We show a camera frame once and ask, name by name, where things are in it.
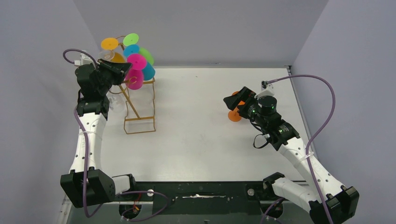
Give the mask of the orange plastic wine glass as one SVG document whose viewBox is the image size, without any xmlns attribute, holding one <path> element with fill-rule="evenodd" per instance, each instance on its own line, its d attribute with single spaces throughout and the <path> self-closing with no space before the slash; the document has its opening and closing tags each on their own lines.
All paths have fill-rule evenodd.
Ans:
<svg viewBox="0 0 396 224">
<path fill-rule="evenodd" d="M 244 101 L 240 101 L 240 102 L 238 103 L 238 105 L 243 105 L 243 104 L 245 104 Z M 239 122 L 239 121 L 242 119 L 242 117 L 239 115 L 238 107 L 235 107 L 235 109 L 233 109 L 232 111 L 229 111 L 229 113 L 228 113 L 228 119 L 229 119 L 230 121 L 232 121 L 232 122 Z"/>
</svg>

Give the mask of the magenta plastic wine glass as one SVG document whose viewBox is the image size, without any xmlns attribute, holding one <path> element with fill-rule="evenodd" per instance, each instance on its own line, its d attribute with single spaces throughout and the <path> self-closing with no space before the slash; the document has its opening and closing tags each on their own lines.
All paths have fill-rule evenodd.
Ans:
<svg viewBox="0 0 396 224">
<path fill-rule="evenodd" d="M 132 64 L 131 69 L 125 77 L 127 88 L 138 90 L 143 85 L 144 74 L 142 70 L 146 67 L 147 61 L 140 54 L 132 54 L 127 57 L 127 62 Z"/>
</svg>

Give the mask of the blue plastic wine glass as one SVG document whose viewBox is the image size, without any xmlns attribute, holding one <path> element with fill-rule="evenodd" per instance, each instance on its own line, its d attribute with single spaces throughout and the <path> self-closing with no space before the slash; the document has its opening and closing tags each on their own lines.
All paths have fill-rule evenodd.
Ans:
<svg viewBox="0 0 396 224">
<path fill-rule="evenodd" d="M 148 50 L 139 47 L 137 44 L 132 44 L 125 47 L 123 55 L 126 57 L 127 62 L 132 64 L 133 70 L 143 73 L 144 81 L 154 78 L 156 74 L 153 67 L 154 58 Z"/>
</svg>

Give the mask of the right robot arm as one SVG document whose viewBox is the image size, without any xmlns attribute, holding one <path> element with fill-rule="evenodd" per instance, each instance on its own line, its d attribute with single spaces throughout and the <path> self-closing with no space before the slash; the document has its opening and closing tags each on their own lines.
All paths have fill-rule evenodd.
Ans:
<svg viewBox="0 0 396 224">
<path fill-rule="evenodd" d="M 263 188 L 284 198 L 309 213 L 315 224 L 341 224 L 355 215 L 359 193 L 346 187 L 305 151 L 305 143 L 297 130 L 277 112 L 277 99 L 269 90 L 256 94 L 247 87 L 223 99 L 230 111 L 248 119 L 261 131 L 266 141 L 284 156 L 303 177 L 304 188 L 274 173 L 263 180 Z"/>
</svg>

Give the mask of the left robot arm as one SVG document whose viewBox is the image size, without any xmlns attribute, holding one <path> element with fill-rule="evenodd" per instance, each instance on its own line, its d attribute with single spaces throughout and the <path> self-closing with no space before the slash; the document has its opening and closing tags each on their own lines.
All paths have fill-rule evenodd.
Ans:
<svg viewBox="0 0 396 224">
<path fill-rule="evenodd" d="M 117 194 L 135 186 L 131 174 L 110 177 L 100 164 L 110 106 L 107 93 L 124 81 L 131 68 L 131 63 L 100 59 L 97 65 L 85 64 L 75 70 L 80 87 L 74 110 L 79 125 L 78 142 L 70 171 L 61 176 L 60 185 L 76 208 L 112 202 Z"/>
</svg>

